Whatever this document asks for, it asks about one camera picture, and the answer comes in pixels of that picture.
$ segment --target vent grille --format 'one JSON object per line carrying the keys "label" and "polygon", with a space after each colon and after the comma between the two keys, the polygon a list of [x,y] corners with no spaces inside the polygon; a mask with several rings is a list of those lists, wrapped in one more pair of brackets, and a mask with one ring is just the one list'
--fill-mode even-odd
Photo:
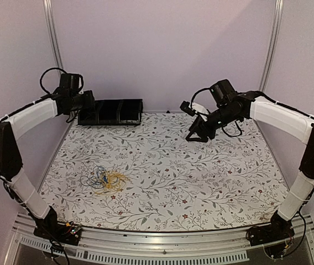
{"label": "vent grille", "polygon": [[[50,252],[51,244],[40,238],[21,236],[20,242],[26,246]],[[62,252],[54,251],[57,255],[63,255]],[[99,263],[104,265],[214,265],[214,264],[233,264],[248,261],[246,251],[238,251],[223,255],[212,255],[207,257],[186,257],[186,258],[139,258],[123,257],[118,255],[106,255],[94,251],[76,250],[74,256],[68,253],[68,256],[84,261]]]}

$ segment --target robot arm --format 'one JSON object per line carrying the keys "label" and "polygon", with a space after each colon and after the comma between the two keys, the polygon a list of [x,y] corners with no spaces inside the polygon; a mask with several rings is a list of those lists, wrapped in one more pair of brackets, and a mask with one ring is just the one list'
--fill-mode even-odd
{"label": "robot arm", "polygon": [[57,214],[41,198],[24,172],[17,141],[38,124],[59,116],[94,106],[92,91],[81,92],[80,75],[64,73],[54,94],[48,94],[0,119],[0,179],[10,196],[24,206],[36,222],[34,234],[63,243],[78,244],[79,234],[70,234],[59,224]]}
{"label": "robot arm", "polygon": [[275,126],[307,145],[297,178],[279,210],[271,217],[271,224],[248,230],[251,245],[293,236],[291,219],[307,203],[314,191],[314,116],[275,102],[260,91],[238,93],[228,80],[219,81],[208,90],[218,106],[213,113],[204,111],[194,102],[183,102],[181,105],[181,109],[189,115],[197,114],[189,128],[187,141],[207,142],[208,139],[214,139],[217,129],[246,118]]}

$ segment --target leaf pattern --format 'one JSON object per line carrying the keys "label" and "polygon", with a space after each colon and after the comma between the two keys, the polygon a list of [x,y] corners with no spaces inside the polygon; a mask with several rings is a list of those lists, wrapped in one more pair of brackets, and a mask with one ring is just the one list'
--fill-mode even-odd
{"label": "leaf pattern", "polygon": [[[139,126],[70,129],[41,189],[61,221],[142,231],[224,229],[269,221],[287,188],[252,120],[187,142],[193,118],[143,114]],[[227,133],[236,134],[230,124]],[[114,195],[80,183],[103,166],[129,181]]]}

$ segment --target aluminum frame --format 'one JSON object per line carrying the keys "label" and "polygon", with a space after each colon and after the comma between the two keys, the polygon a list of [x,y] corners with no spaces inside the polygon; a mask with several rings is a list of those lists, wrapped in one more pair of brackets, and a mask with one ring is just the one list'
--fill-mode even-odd
{"label": "aluminum frame", "polygon": [[273,28],[271,30],[270,44],[269,44],[268,54],[266,56],[265,66],[263,69],[263,74],[261,76],[260,86],[259,86],[259,90],[262,92],[264,92],[266,89],[266,84],[268,83],[271,66],[273,64],[276,44],[277,44],[278,36],[279,36],[279,32],[280,32],[283,7],[284,7],[284,0],[276,0]]}
{"label": "aluminum frame", "polygon": [[[314,263],[314,224],[309,215],[305,215],[305,220],[307,224],[306,239]],[[304,229],[302,219],[297,216],[293,219],[292,224],[295,238],[301,237]],[[6,255],[5,265],[13,264],[21,243],[42,251],[49,251],[49,241],[35,237],[33,235],[34,228],[35,222],[29,216],[18,214],[12,228],[12,242]],[[140,264],[145,261],[145,264],[148,261],[151,264],[153,264],[152,261],[161,261],[161,264],[175,261],[175,264],[182,264],[185,261],[186,264],[186,261],[190,260],[201,260],[200,264],[203,264],[203,259],[208,262],[213,258],[234,257],[242,253],[245,253],[242,261],[247,261],[249,260],[246,255],[247,250],[281,242],[276,241],[252,247],[245,239],[248,228],[192,232],[132,232],[84,227],[79,245],[77,247],[66,245],[66,250],[70,258],[99,264],[114,264],[113,260],[118,258],[130,260],[130,263],[137,261],[136,264],[138,261]],[[105,261],[98,260],[100,257],[104,257]],[[227,262],[215,264],[231,264],[236,260],[230,259]]]}
{"label": "aluminum frame", "polygon": [[44,4],[46,26],[48,27],[50,44],[53,50],[55,64],[56,64],[56,67],[64,69],[64,65],[62,64],[62,59],[61,59],[61,54],[60,54],[59,43],[57,41],[57,34],[56,34],[56,29],[55,29],[54,14],[53,14],[53,7],[51,5],[51,0],[43,0],[43,4]]}

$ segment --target black cable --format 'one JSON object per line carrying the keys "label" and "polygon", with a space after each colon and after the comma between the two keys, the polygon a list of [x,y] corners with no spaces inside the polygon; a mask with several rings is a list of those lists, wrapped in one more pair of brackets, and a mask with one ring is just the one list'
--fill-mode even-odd
{"label": "black cable", "polygon": [[237,126],[237,129],[239,130],[239,134],[238,134],[238,135],[230,135],[230,134],[228,134],[228,133],[225,131],[224,127],[221,127],[223,133],[226,134],[228,137],[239,137],[239,136],[241,136],[241,135],[243,134],[243,132],[242,132],[241,128],[239,127],[237,121],[235,121],[234,123],[235,123],[235,125]]}
{"label": "black cable", "polygon": [[300,241],[299,244],[295,247],[294,250],[292,250],[290,253],[287,253],[287,254],[283,255],[282,258],[288,257],[289,255],[291,255],[292,253],[294,253],[294,252],[301,246],[303,240],[305,239],[305,236],[306,236],[306,229],[307,229],[306,220],[305,220],[305,218],[302,216],[301,210],[298,211],[298,214],[299,214],[299,216],[302,218],[303,224],[304,224],[304,226],[305,226],[304,231],[303,231],[303,235],[302,235],[302,238],[301,238],[301,241]]}
{"label": "black cable", "polygon": [[49,242],[51,243],[51,248],[50,248],[50,252],[51,252],[51,258],[53,259],[53,261],[57,264],[57,265],[61,265],[59,262],[56,261],[56,259],[54,258],[54,250],[56,251],[61,251],[66,258],[66,264],[70,265],[70,260],[69,257],[67,256],[67,253],[64,249],[64,247],[62,246],[62,244],[59,242],[59,240],[57,240],[45,227],[42,226],[42,228],[44,229],[44,231],[52,238],[51,240],[49,240]]}
{"label": "black cable", "polygon": [[46,75],[46,73],[48,73],[48,72],[51,71],[51,70],[59,70],[59,71],[61,71],[61,72],[63,72],[63,73],[67,73],[64,69],[61,69],[61,68],[59,68],[59,67],[52,67],[52,68],[47,69],[47,70],[41,75],[41,77],[40,77],[40,79],[39,79],[40,87],[41,87],[42,90],[43,90],[46,94],[48,94],[48,95],[50,95],[51,93],[50,93],[48,90],[46,90],[45,87],[43,86],[43,77]]}
{"label": "black cable", "polygon": [[71,122],[73,122],[73,121],[76,119],[78,113],[79,113],[79,112],[76,111],[75,114],[74,114],[74,116],[73,116],[71,119],[70,119],[70,116],[71,116],[71,113],[70,113],[69,117],[66,119],[66,123],[71,123]]}
{"label": "black cable", "polygon": [[209,88],[209,87],[205,87],[205,88],[201,88],[200,90],[196,91],[195,94],[194,94],[194,95],[192,96],[192,98],[191,98],[190,106],[192,106],[192,103],[194,102],[195,97],[196,97],[199,93],[201,93],[201,92],[203,92],[203,91],[206,91],[206,90],[210,90],[210,88]]}

